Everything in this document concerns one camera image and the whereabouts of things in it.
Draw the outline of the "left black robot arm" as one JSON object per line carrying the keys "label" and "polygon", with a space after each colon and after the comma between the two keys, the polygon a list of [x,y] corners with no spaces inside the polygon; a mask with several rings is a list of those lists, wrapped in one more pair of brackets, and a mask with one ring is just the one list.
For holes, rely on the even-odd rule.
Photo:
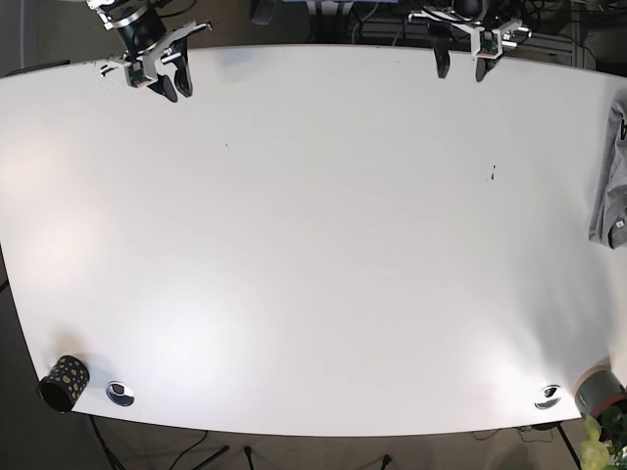
{"label": "left black robot arm", "polygon": [[456,29],[469,40],[469,54],[475,62],[478,83],[496,67],[505,52],[517,49],[532,37],[532,29],[510,11],[510,6],[504,7],[500,1],[425,4],[410,11],[406,23],[425,24],[440,79],[446,78],[450,70]]}

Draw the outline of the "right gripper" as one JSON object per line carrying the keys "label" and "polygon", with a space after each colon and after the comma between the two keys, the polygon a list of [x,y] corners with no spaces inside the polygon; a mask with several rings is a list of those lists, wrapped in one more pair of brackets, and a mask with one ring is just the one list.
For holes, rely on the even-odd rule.
{"label": "right gripper", "polygon": [[[167,98],[170,102],[178,101],[177,91],[185,98],[193,95],[193,83],[189,69],[188,37],[206,30],[211,31],[211,22],[197,23],[191,21],[182,27],[165,34],[153,44],[140,50],[135,45],[137,29],[132,30],[130,40],[132,46],[118,57],[105,61],[98,72],[106,77],[113,71],[123,71],[126,84],[132,88],[148,87],[151,91]],[[157,64],[174,65],[174,85],[170,78],[158,72]]]}

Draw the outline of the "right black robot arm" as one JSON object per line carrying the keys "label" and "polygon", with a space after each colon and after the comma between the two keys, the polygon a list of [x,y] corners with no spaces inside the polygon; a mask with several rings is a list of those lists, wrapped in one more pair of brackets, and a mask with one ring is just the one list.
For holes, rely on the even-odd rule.
{"label": "right black robot arm", "polygon": [[146,87],[175,103],[179,96],[193,95],[188,37],[211,30],[213,25],[192,20],[169,29],[164,20],[184,12],[162,15],[159,11],[166,4],[166,1],[89,1],[87,6],[98,15],[106,30],[117,32],[125,47],[121,56],[99,67],[99,74],[105,77],[120,70],[129,87]]}

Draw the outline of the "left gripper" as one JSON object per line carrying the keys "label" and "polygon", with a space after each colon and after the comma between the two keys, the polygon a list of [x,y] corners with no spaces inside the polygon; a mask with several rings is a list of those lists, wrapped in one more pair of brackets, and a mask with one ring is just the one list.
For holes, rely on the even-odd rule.
{"label": "left gripper", "polygon": [[[453,6],[422,6],[408,13],[408,22],[426,21],[429,24],[452,26],[469,37],[470,54],[476,59],[475,80],[484,80],[491,67],[490,60],[499,59],[505,50],[516,49],[532,36],[531,29],[519,18],[490,15],[488,7],[481,6],[475,15],[466,15]],[[437,76],[445,79],[451,66],[452,38],[435,38]]]}

